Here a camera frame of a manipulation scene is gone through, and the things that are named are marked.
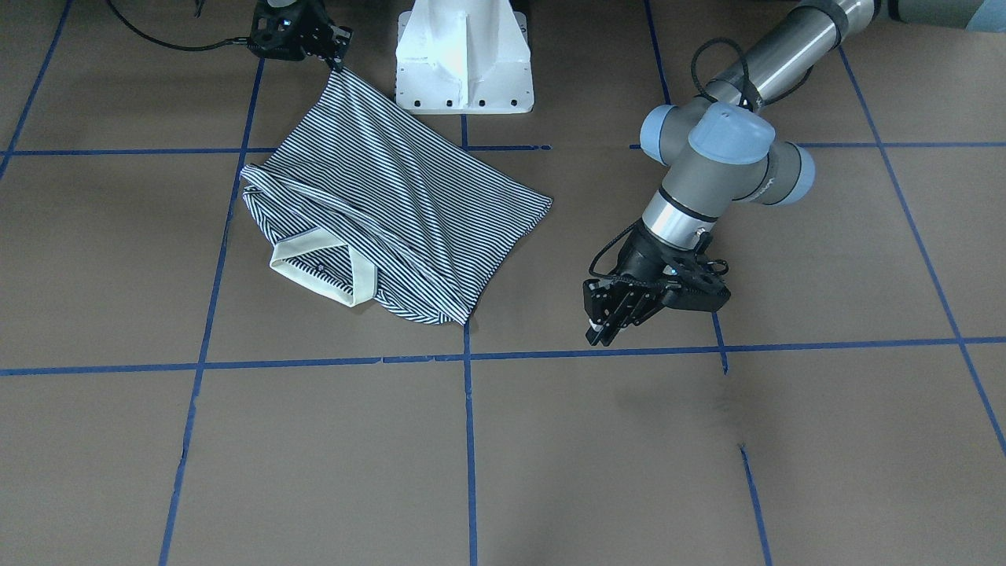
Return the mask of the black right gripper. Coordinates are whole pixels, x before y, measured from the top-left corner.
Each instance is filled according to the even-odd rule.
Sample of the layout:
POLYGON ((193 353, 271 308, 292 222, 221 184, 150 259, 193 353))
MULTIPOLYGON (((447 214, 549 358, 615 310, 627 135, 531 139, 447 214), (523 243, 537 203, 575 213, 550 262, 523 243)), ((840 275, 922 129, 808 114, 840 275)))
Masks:
POLYGON ((321 58, 332 72, 343 71, 345 54, 354 32, 334 25, 323 1, 292 1, 283 9, 286 60, 321 58))

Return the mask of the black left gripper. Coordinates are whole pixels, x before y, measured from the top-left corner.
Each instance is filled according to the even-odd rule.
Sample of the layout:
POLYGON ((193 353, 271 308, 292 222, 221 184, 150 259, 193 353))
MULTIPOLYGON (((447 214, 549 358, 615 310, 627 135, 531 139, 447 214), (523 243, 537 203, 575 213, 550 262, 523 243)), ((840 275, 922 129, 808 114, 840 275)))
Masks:
POLYGON ((681 274, 684 251, 633 223, 614 243, 622 242, 608 286, 590 278, 582 284, 590 345, 610 345, 619 331, 640 325, 656 311, 684 307, 681 274))

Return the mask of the left grey silver robot arm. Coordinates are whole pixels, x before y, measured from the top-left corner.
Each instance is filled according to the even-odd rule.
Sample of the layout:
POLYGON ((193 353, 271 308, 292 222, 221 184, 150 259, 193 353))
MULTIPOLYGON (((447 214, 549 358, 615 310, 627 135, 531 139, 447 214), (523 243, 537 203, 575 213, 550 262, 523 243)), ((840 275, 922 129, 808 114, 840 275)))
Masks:
POLYGON ((664 308, 715 312, 729 301, 729 266, 707 255, 715 223, 732 203, 797 203, 816 175, 809 152, 777 140, 759 114, 804 85, 824 55, 881 12, 902 23, 1004 31, 1002 1, 801 1, 750 50, 727 37, 704 43, 725 44, 739 57, 708 83, 693 57, 696 97, 644 118, 641 149, 668 172, 641 217, 615 238, 615 267, 601 274, 589 266, 590 344, 610 345, 619 331, 664 308))

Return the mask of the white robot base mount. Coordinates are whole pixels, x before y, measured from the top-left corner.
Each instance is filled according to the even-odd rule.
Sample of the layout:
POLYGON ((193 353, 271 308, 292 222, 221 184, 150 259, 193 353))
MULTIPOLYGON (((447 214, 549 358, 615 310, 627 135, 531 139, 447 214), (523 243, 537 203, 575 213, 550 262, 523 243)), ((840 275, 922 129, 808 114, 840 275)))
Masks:
POLYGON ((398 16, 395 97, 413 114, 535 107, 526 10, 510 1, 417 1, 398 16))

